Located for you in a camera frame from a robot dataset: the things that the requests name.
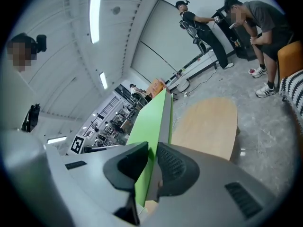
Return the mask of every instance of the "gray floor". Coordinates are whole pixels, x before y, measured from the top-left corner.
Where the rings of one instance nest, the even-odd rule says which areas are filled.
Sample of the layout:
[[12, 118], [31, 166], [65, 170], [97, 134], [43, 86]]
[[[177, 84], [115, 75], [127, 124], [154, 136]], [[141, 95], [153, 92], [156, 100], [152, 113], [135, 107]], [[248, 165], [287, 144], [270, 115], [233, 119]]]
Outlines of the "gray floor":
[[[278, 93], [267, 98], [257, 98], [255, 90], [264, 86], [267, 75], [254, 79], [248, 74], [256, 68], [258, 61], [247, 61], [232, 56], [235, 66], [217, 72], [189, 97], [178, 94], [174, 103], [174, 129], [187, 108], [211, 97], [229, 97], [238, 108], [238, 145], [244, 156], [236, 157], [236, 164], [260, 180], [275, 195], [287, 190], [297, 164], [295, 127], [289, 109]], [[187, 91], [208, 79], [214, 68], [208, 69], [192, 79]]]

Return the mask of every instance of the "fluorescent ceiling light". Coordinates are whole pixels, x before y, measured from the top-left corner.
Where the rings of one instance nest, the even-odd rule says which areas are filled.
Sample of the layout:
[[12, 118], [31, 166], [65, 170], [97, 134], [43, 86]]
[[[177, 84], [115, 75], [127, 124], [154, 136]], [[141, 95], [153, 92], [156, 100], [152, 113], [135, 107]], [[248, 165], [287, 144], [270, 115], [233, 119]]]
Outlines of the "fluorescent ceiling light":
[[104, 72], [102, 72], [99, 76], [100, 76], [100, 79], [102, 81], [102, 85], [103, 85], [104, 89], [106, 89], [107, 88], [107, 83], [106, 83], [106, 78], [105, 78]]
[[93, 44], [100, 40], [99, 37], [99, 15], [101, 0], [90, 0], [89, 3], [89, 27], [90, 38]]
[[64, 141], [64, 140], [66, 140], [66, 138], [67, 138], [66, 136], [63, 136], [63, 137], [49, 139], [49, 140], [47, 140], [47, 144], [53, 144], [53, 143], [57, 143], [60, 141]]

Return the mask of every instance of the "black cabinet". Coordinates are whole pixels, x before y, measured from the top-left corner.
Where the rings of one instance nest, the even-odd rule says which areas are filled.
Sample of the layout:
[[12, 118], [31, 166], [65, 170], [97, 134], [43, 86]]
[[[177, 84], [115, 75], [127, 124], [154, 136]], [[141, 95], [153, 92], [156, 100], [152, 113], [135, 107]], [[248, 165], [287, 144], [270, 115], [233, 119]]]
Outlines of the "black cabinet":
[[233, 22], [231, 20], [231, 15], [226, 14], [223, 8], [217, 10], [213, 17], [215, 16], [219, 16], [222, 20], [217, 25], [231, 43], [237, 56], [242, 59], [247, 59], [248, 61], [256, 59], [256, 55], [250, 44], [250, 35], [246, 32], [245, 28], [243, 26], [238, 26], [229, 29]]

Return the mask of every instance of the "black and white striped cushion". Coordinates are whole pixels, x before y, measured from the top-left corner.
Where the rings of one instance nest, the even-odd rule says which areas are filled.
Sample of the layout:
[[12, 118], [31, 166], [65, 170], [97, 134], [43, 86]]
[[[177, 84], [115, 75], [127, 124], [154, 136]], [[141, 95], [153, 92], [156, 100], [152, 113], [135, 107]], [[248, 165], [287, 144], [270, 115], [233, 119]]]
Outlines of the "black and white striped cushion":
[[303, 70], [283, 78], [279, 94], [292, 106], [303, 131]]

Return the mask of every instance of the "ceiling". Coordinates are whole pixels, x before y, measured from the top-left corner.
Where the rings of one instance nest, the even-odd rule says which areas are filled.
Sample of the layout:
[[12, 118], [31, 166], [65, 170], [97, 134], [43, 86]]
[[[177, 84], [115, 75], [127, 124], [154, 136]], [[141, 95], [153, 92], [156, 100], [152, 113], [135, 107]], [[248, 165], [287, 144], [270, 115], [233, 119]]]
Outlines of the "ceiling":
[[[23, 14], [12, 36], [21, 32], [34, 39], [38, 34], [47, 36], [47, 51], [21, 73], [41, 106], [33, 134], [43, 143], [68, 136], [56, 145], [65, 152], [86, 119], [121, 83], [141, 1], [102, 0], [96, 44], [90, 42], [89, 0], [35, 0]], [[101, 72], [106, 75], [107, 90], [101, 84]]]

